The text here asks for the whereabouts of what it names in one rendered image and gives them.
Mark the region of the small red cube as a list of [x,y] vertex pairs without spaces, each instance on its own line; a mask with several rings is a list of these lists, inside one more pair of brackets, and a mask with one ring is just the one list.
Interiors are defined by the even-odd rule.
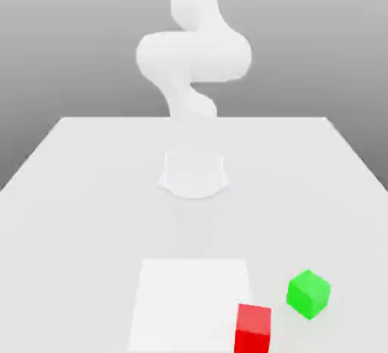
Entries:
[[233,353],[269,353],[270,308],[239,304]]

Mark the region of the small green cube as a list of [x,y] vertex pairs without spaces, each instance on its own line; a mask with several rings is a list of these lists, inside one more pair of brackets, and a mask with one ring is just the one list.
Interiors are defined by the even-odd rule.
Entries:
[[327,306],[330,293],[331,285],[307,269],[289,281],[286,303],[304,318],[311,320]]

